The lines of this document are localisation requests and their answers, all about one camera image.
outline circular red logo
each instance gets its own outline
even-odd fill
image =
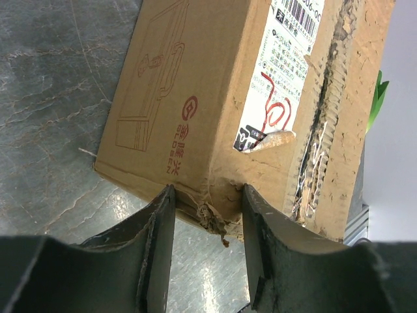
[[[198,107],[198,100],[196,96],[191,96],[187,99],[187,101],[184,103],[184,107],[182,108],[182,119],[184,121],[188,121],[191,119],[195,111],[197,111]]]

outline marble floor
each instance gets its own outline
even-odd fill
[[[146,203],[93,171],[138,0],[2,0],[0,235],[80,243]],[[176,222],[167,312],[237,312],[244,247]]]

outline torn cardboard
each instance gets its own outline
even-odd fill
[[[276,12],[287,1],[273,5]],[[147,201],[174,184],[183,219],[237,237],[248,183],[276,209],[340,240],[392,7],[392,0],[327,1],[305,56],[296,139],[241,153],[233,146],[271,3],[144,0],[96,171]],[[299,189],[301,175],[309,181]]]

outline cardboard box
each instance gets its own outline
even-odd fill
[[[340,241],[394,0],[323,4],[144,0],[96,171],[148,201],[174,184],[183,219],[237,237],[248,183],[276,209]],[[300,52],[305,61],[293,57]],[[276,78],[284,70],[294,87]],[[283,98],[296,103],[292,110]],[[238,151],[276,131],[275,119],[296,139]]]

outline white wall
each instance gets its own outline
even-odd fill
[[[364,200],[373,241],[417,241],[417,1],[392,15],[381,70],[384,105],[366,136]]]

